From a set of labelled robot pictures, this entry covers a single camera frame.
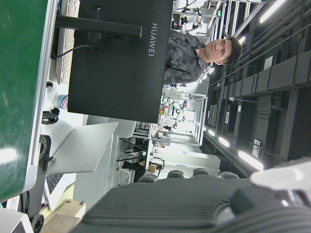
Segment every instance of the ceiling light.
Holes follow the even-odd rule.
[[[210,27],[212,26],[212,23],[213,23],[213,18],[210,20],[209,24],[208,24],[208,29],[210,29]]]
[[[217,3],[217,5],[216,5],[216,10],[218,10],[218,8],[220,7],[220,4],[221,4],[222,2],[221,1],[219,1],[218,3]]]
[[[215,132],[213,130],[208,130],[208,134],[212,135],[212,136],[215,136]]]
[[[280,5],[285,2],[285,0],[277,0],[270,8],[269,10],[263,14],[263,16],[260,18],[260,23],[263,23],[270,15],[273,14],[274,11],[276,11]]]
[[[215,70],[215,68],[213,67],[212,69],[209,70],[209,74],[211,74],[213,71]]]
[[[242,44],[245,41],[245,36],[243,36],[240,40],[239,43]]]
[[[263,165],[261,162],[259,162],[257,159],[254,157],[246,154],[243,151],[239,151],[239,157],[242,158],[244,161],[246,161],[248,164],[253,166],[254,168],[258,169],[259,171],[263,171]]]
[[[207,74],[208,74],[208,73],[205,73],[205,74],[203,75],[203,80],[205,80],[205,79],[207,78]]]
[[[218,141],[220,141],[220,143],[223,144],[225,147],[229,147],[230,146],[230,144],[222,137],[219,137]]]

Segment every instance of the green board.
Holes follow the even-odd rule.
[[[47,6],[0,1],[0,201],[25,184]]]

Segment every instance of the monitor back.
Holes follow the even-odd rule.
[[[169,0],[86,0],[79,17],[142,26],[141,38],[75,31],[68,111],[157,123],[172,20]]]

